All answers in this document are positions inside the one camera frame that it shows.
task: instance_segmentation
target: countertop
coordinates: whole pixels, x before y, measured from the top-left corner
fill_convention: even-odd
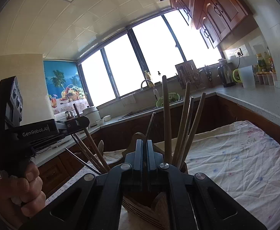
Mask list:
[[[240,84],[227,88],[224,88],[221,85],[216,86],[214,88],[205,89],[203,91],[194,92],[191,94],[191,96],[195,98],[195,101],[197,101],[200,99],[202,92],[206,93],[206,97],[217,95],[228,99],[232,102],[235,102],[241,106],[244,106],[245,108],[250,109],[251,111],[262,115],[271,122],[280,126],[280,88],[275,88],[274,86],[269,85],[256,85],[256,89],[247,90],[244,89],[243,86]],[[181,105],[183,105],[183,100],[171,104],[170,108],[174,108]],[[150,115],[152,112],[160,112],[162,110],[163,107],[156,108],[119,120],[121,117],[124,116],[121,115],[112,118],[111,120],[105,122],[101,126],[91,127],[89,129],[89,132],[90,134],[93,134],[101,128],[106,128],[119,123],[124,123],[130,120]],[[85,133],[79,133],[78,135],[81,139],[86,138]],[[73,139],[70,139],[56,148],[49,149],[41,154],[38,154],[32,160],[39,167],[42,164],[49,161],[50,159],[64,152],[65,147],[70,148],[73,145],[75,145],[75,143]]]

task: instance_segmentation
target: wall mural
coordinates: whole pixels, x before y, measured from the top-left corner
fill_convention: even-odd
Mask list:
[[[45,81],[54,114],[87,108],[86,94],[81,86],[75,62],[43,61]]]

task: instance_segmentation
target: silver bolt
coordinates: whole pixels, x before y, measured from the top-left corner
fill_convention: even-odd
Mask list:
[[[159,164],[159,167],[162,168],[163,170],[166,170],[170,167],[170,165],[168,163],[161,163]]]
[[[130,164],[128,164],[128,163],[121,164],[121,169],[122,170],[129,170],[130,169]]]
[[[94,175],[92,175],[92,174],[87,174],[87,175],[84,176],[84,180],[87,181],[87,182],[92,181],[93,178],[94,178]]]
[[[196,173],[196,178],[199,180],[204,180],[206,175],[204,173]]]

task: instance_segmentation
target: green basket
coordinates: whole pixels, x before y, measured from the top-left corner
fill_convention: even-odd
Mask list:
[[[169,102],[175,103],[179,100],[179,94],[177,93],[169,93]],[[160,97],[157,102],[156,102],[156,107],[161,107],[163,106],[163,97]]]

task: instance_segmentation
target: window pane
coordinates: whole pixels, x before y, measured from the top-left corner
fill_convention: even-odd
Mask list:
[[[139,89],[144,76],[127,34],[105,46],[105,52],[120,96]]]
[[[84,60],[81,66],[94,106],[99,106],[115,99],[115,94],[100,51],[95,52]]]
[[[133,31],[150,69],[153,82],[161,81],[163,75],[167,78],[175,76],[175,65],[182,63],[183,58],[175,47],[175,41],[162,17],[158,16],[143,22],[135,26]]]
[[[193,60],[197,68],[218,63],[221,59],[217,48],[207,49],[199,30],[191,30],[178,11],[165,14],[187,60]]]

